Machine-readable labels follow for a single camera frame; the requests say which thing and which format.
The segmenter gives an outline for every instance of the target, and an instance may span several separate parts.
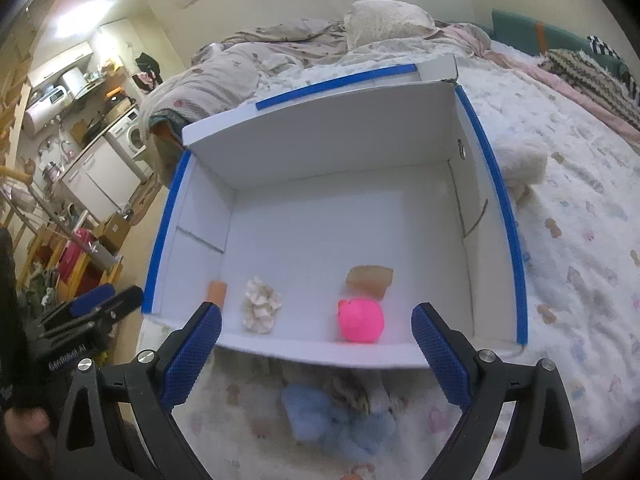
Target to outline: washing machine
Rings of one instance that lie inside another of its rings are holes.
[[[133,108],[124,114],[110,129],[111,135],[129,153],[136,165],[146,176],[153,173],[146,161],[146,146],[142,141],[142,131],[138,122],[138,109]]]

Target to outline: blue tape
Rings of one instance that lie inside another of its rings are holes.
[[[357,74],[346,75],[343,77],[337,77],[335,79],[329,79],[329,81],[322,81],[313,85],[305,86],[303,88],[296,88],[284,94],[269,97],[263,99],[255,104],[255,108],[260,111],[271,106],[279,105],[291,101],[293,99],[300,99],[311,94],[317,94],[319,92],[325,92],[327,90],[334,90],[343,86],[353,85],[355,83],[362,83],[370,79],[376,79],[378,77],[386,77],[390,75],[408,74],[416,72],[417,67],[411,64],[395,65],[386,68],[377,68],[375,70],[367,70],[366,72],[358,72]]]
[[[491,149],[489,139],[482,129],[482,124],[476,115],[476,111],[469,102],[462,86],[456,85],[456,94],[465,109],[466,114],[474,128],[478,143],[482,149],[484,160],[489,167],[489,173],[494,181],[495,191],[498,195],[498,203],[504,220],[504,228],[507,231],[507,241],[509,243],[509,252],[511,253],[511,265],[513,266],[513,281],[515,285],[516,297],[516,341],[521,345],[526,345],[529,340],[529,327],[527,320],[527,287],[524,279],[524,267],[522,265],[522,252],[520,251],[520,241],[518,240],[518,230],[516,228],[516,219],[511,210],[509,195],[507,195],[507,187],[504,185],[500,167],[495,160],[494,150]]]
[[[89,292],[84,293],[82,296],[75,298],[69,312],[73,317],[82,317],[90,313],[94,306],[98,306],[103,301],[107,301],[112,296],[116,295],[116,289],[111,283],[103,283],[95,288],[92,288]]]
[[[171,183],[171,189],[169,195],[166,198],[164,204],[164,211],[162,212],[162,219],[160,220],[160,227],[158,228],[158,235],[156,236],[156,242],[154,243],[154,250],[151,253],[151,261],[149,262],[149,270],[146,274],[145,283],[145,298],[142,301],[142,312],[144,314],[151,314],[151,308],[154,304],[154,294],[156,293],[156,283],[158,281],[158,269],[160,267],[160,259],[162,258],[162,250],[164,249],[164,241],[166,240],[166,234],[169,230],[169,222],[171,220],[171,214],[174,211],[175,200],[178,197],[178,191],[184,172],[187,170],[189,159],[191,158],[191,152],[184,150],[178,166],[175,168],[174,180]]]

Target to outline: pink ball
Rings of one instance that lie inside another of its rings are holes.
[[[345,339],[354,343],[374,343],[385,328],[385,316],[376,301],[367,298],[340,300],[338,325]]]

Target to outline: human hand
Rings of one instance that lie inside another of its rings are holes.
[[[40,438],[49,431],[49,417],[41,408],[8,409],[4,427],[11,443],[24,455],[39,462],[49,458]]]

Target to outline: striped cloth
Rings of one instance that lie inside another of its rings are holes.
[[[540,68],[557,75],[605,110],[640,130],[640,108],[619,81],[583,52],[552,48]]]
[[[597,36],[587,36],[587,40],[589,41],[589,45],[591,45],[591,49],[596,54],[602,54],[603,56],[612,56],[616,59],[619,59],[621,62],[625,62],[618,53],[613,50],[607,43],[602,41]],[[638,91],[638,85],[634,80],[633,76],[628,72],[622,78],[622,82],[625,84],[626,90],[629,92],[629,98],[636,104],[640,104],[640,91]]]

